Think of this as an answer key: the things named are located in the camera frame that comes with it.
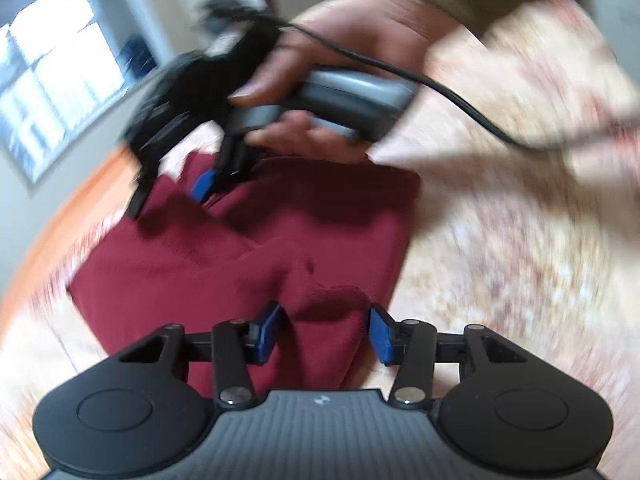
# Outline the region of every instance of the blue tab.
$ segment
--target blue tab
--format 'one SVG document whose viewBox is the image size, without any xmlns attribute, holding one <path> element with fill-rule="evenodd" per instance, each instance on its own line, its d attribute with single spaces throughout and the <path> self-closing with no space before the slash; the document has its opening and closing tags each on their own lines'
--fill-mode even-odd
<svg viewBox="0 0 640 480">
<path fill-rule="evenodd" d="M 207 193 L 209 192 L 209 189 L 211 189 L 211 186 L 213 186 L 215 177 L 216 174 L 213 170 L 205 171 L 201 174 L 191 188 L 191 198 L 198 203 L 202 203 L 209 198 Z"/>
<path fill-rule="evenodd" d="M 271 313 L 260 325 L 260 333 L 258 334 L 258 343 L 255 348 L 255 364 L 263 365 L 271 356 L 273 347 L 276 345 L 276 335 L 278 333 L 278 322 L 282 307 L 277 304 Z"/>
<path fill-rule="evenodd" d="M 369 316 L 369 342 L 376 351 L 378 361 L 383 365 L 390 364 L 393 360 L 393 347 L 389 339 L 389 327 L 374 308 Z"/>
</svg>

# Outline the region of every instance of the finger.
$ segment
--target finger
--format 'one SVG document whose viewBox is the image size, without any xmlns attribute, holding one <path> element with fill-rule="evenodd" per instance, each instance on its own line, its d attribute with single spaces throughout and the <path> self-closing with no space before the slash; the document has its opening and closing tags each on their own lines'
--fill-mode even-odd
<svg viewBox="0 0 640 480">
<path fill-rule="evenodd" d="M 286 32 L 286 35 L 298 32 Z M 267 56 L 252 78 L 231 96 L 236 106 L 252 107 L 284 99 L 293 86 L 311 69 L 314 60 L 306 38 L 285 38 Z"/>
<path fill-rule="evenodd" d="M 300 110 L 286 112 L 281 120 L 263 130 L 255 130 L 245 137 L 252 146 L 268 148 L 281 155 L 305 155 L 308 152 L 306 131 L 312 125 L 313 115 Z"/>
<path fill-rule="evenodd" d="M 355 163 L 363 162 L 367 158 L 368 142 L 353 142 L 345 136 L 335 133 L 330 128 L 317 127 L 308 131 L 315 157 L 333 162 Z"/>
</svg>

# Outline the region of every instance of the metal screw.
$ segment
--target metal screw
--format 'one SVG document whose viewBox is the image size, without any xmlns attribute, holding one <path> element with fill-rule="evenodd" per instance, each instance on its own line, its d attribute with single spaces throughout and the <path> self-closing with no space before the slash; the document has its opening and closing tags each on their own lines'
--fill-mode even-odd
<svg viewBox="0 0 640 480">
<path fill-rule="evenodd" d="M 402 402 L 403 404 L 416 404 L 426 399 L 427 394 L 420 388 L 415 388 L 414 386 L 405 386 L 404 388 L 396 390 L 395 397 L 396 400 Z"/>
<path fill-rule="evenodd" d="M 220 394 L 220 400 L 225 404 L 229 404 L 230 406 L 245 404 L 253 398 L 253 394 L 247 388 L 242 387 L 227 388 Z"/>
</svg>

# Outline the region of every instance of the bed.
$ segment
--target bed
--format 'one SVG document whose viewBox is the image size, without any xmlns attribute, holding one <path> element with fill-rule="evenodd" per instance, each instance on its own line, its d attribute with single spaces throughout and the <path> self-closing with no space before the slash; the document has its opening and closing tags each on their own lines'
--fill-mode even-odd
<svg viewBox="0 0 640 480">
<path fill-rule="evenodd" d="M 640 91 L 573 0 L 525 6 L 485 44 L 465 29 L 439 43 L 425 71 L 503 127 L 542 139 L 638 109 Z M 201 126 L 163 161 L 177 174 L 220 132 Z M 480 322 L 594 388 L 616 427 L 601 470 L 640 472 L 640 142 L 631 128 L 565 156 L 515 153 L 450 103 L 423 91 L 373 160 L 422 178 L 412 243 L 389 307 L 396 319 L 459 332 Z M 0 478 L 36 479 L 46 464 L 31 433 L 38 400 L 104 357 L 65 292 L 118 221 L 136 166 L 119 148 L 60 210 L 0 308 Z M 354 362 L 352 387 L 388 391 L 394 370 Z M 435 393 L 457 382 L 436 370 Z"/>
</svg>

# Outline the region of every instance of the red cloth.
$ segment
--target red cloth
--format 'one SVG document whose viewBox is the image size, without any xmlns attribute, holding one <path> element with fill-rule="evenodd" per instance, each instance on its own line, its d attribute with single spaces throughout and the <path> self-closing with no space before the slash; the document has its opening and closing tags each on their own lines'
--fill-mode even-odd
<svg viewBox="0 0 640 480">
<path fill-rule="evenodd" d="M 270 362 L 250 367 L 258 393 L 340 387 L 370 302 L 391 297 L 418 176 L 267 158 L 203 208 L 188 194 L 212 162 L 191 153 L 178 182 L 158 179 L 138 221 L 123 218 L 75 276 L 75 304 L 111 354 L 164 324 L 207 332 L 276 299 L 290 327 Z M 210 395 L 209 366 L 192 365 L 189 383 Z"/>
</svg>

